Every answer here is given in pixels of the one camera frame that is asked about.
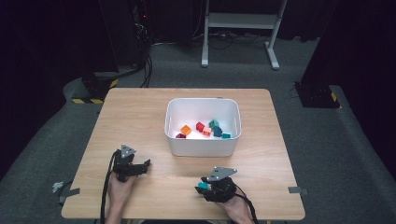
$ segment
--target white plastic container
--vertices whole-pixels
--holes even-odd
[[[201,122],[209,127],[213,119],[231,138],[216,137],[213,132],[205,136],[196,130],[196,123]],[[184,125],[191,128],[191,133],[186,138],[176,138]],[[164,130],[176,156],[231,156],[242,131],[238,104],[223,98],[176,98],[168,104]]]

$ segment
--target wooden table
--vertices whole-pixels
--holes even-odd
[[[164,121],[174,98],[223,97],[239,105],[242,134],[227,158],[177,157],[171,153]],[[67,198],[66,218],[99,218],[101,194],[112,153],[125,144],[137,150],[134,163],[151,159],[134,184],[123,217],[133,219],[228,219],[195,190],[214,166],[235,168],[231,176],[253,202],[258,220],[299,220],[305,212],[270,92],[257,89],[110,90]]]

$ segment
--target person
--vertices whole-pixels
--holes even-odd
[[[108,208],[106,224],[120,224],[122,212],[129,200],[132,191],[132,185],[136,180],[136,176],[130,176],[126,182],[120,182],[117,174],[112,173],[108,180],[108,197],[110,205]],[[237,194],[242,195],[240,189],[236,190]],[[231,198],[227,203],[215,203],[221,207],[228,217],[237,224],[254,223],[250,218],[248,205],[239,197]]]

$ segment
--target person's right hand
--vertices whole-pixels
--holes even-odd
[[[244,195],[240,189],[236,189],[236,194]],[[254,223],[250,218],[248,204],[244,199],[233,196],[227,203],[215,203],[227,213],[228,217],[238,224]]]

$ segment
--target white metal stand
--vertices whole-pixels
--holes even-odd
[[[283,12],[288,0],[282,0],[280,9],[276,15],[258,15],[258,14],[234,14],[234,13],[210,13],[209,0],[206,0],[205,7],[205,30],[204,44],[202,48],[202,67],[209,66],[208,59],[208,36],[209,27],[224,28],[247,28],[247,29],[267,29],[273,30],[269,42],[265,42],[265,48],[271,61],[273,69],[279,69],[279,63],[274,53],[274,43],[277,31],[282,21]]]

